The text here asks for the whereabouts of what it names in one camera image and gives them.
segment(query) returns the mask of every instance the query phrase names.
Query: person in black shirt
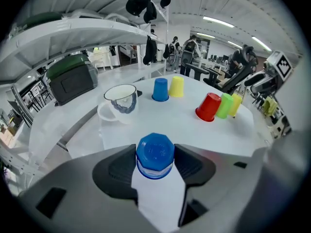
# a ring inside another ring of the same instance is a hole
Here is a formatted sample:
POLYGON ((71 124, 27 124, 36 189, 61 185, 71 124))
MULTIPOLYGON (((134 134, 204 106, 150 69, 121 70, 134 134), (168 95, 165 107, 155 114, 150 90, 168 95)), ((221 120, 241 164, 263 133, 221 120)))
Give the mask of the person in black shirt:
POLYGON ((229 61, 229 71, 228 73, 233 76, 234 74, 238 73, 238 71, 240 70, 240 64, 242 63, 242 65, 246 65, 246 61, 243 58, 242 55, 242 50, 236 50, 230 61, 229 61))

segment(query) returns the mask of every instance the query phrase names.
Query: white mug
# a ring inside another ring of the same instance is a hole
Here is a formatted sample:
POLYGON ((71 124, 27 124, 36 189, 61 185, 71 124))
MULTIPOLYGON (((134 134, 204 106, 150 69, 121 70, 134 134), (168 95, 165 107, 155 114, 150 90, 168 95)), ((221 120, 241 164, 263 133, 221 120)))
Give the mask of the white mug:
POLYGON ((132 123, 138 115, 137 89, 131 84, 121 84, 110 88, 104 94, 105 102, 98 105, 97 113, 102 120, 120 121, 124 124, 132 123), (114 117, 103 114, 107 106, 114 117))

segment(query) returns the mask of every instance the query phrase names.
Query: blue cup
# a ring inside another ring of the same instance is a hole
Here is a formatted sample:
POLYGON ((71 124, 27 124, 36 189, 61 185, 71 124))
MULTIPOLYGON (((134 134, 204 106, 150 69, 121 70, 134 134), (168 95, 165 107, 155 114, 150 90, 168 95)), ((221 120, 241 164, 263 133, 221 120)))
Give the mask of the blue cup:
POLYGON ((158 102, 164 102, 169 99, 169 92, 167 88, 167 79, 155 79, 154 93, 152 99, 158 102))
POLYGON ((137 147, 137 168, 148 179, 164 178, 172 169, 174 144, 164 134, 151 133, 143 137, 137 147))

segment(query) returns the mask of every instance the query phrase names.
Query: fluorescent light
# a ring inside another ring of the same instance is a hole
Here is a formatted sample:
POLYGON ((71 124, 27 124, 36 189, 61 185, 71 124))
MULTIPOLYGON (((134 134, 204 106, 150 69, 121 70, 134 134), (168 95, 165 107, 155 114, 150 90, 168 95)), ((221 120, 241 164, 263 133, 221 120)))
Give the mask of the fluorescent light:
POLYGON ((196 33, 200 36, 205 36, 205 37, 210 37, 210 38, 215 38, 214 36, 208 35, 208 34, 204 34, 204 33, 196 33))
POLYGON ((237 45, 237 44, 235 44, 235 43, 233 43, 233 42, 231 42, 231 41, 228 41, 228 43, 230 43, 231 45, 234 45, 234 46, 236 46, 236 47, 238 47, 238 48, 242 49, 242 47, 241 47, 241 46, 239 46, 239 45, 237 45))
POLYGON ((208 20, 208 21, 213 21, 213 22, 217 22, 217 23, 220 23, 220 24, 223 24, 223 25, 226 25, 230 28, 233 28, 234 26, 229 24, 229 23, 226 23, 224 21, 220 21, 220 20, 217 20, 217 19, 214 19, 214 18, 210 18, 210 17, 203 17, 204 20, 208 20))
POLYGON ((252 39, 254 39, 255 41, 257 41, 259 44, 261 44, 265 49, 267 49, 269 52, 272 52, 272 50, 270 48, 267 47, 267 45, 265 45, 264 43, 262 43, 261 41, 259 41, 256 37, 252 37, 252 39))

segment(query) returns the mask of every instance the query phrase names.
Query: cup rim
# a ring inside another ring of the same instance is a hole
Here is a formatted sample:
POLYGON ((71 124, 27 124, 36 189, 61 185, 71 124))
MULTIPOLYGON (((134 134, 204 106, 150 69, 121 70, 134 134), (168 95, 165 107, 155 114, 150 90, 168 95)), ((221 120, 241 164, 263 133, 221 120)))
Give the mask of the cup rim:
POLYGON ((113 101, 113 99, 107 99, 107 98, 106 98, 106 93, 107 93, 108 91, 110 91, 111 89, 113 89, 113 88, 115 88, 115 87, 118 87, 118 86, 122 86, 122 85, 130 85, 130 86, 133 86, 133 87, 135 88, 135 91, 134 91, 133 93, 131 93, 130 95, 127 95, 127 96, 125 96, 125 97, 123 97, 123 98, 114 99, 114 100, 120 100, 120 99, 127 98, 127 97, 129 97, 129 96, 133 95, 133 94, 137 91, 136 86, 134 86, 134 85, 132 85, 132 84, 128 84, 128 83, 119 84, 119 85, 116 85, 116 86, 114 86, 114 87, 112 87, 112 88, 108 89, 108 90, 104 93, 104 98, 105 98, 106 100, 108 100, 108 101, 113 101))

